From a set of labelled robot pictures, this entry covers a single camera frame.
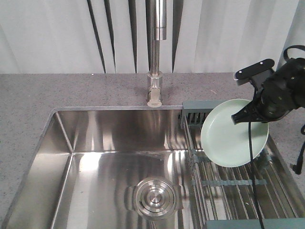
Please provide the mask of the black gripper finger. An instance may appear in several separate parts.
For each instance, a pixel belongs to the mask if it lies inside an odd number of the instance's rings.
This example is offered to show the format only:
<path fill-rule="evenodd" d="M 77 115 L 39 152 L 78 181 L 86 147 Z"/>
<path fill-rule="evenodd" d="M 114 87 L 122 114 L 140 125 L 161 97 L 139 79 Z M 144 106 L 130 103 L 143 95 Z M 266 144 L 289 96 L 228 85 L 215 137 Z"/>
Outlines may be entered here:
<path fill-rule="evenodd" d="M 239 123 L 261 122 L 262 121 L 262 117 L 259 115 L 259 113 L 255 107 L 254 101 L 251 101 L 245 107 L 243 107 L 240 111 L 231 115 L 231 119 L 235 125 L 239 124 Z"/>

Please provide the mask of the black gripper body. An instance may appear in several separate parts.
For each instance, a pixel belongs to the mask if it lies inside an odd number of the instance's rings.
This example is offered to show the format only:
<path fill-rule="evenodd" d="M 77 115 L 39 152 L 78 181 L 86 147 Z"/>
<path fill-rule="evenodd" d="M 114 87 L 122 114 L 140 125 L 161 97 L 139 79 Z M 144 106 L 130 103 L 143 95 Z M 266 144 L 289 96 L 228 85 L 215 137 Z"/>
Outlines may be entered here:
<path fill-rule="evenodd" d="M 272 122 L 304 106 L 305 60 L 291 58 L 264 81 L 255 109 L 263 122 Z"/>

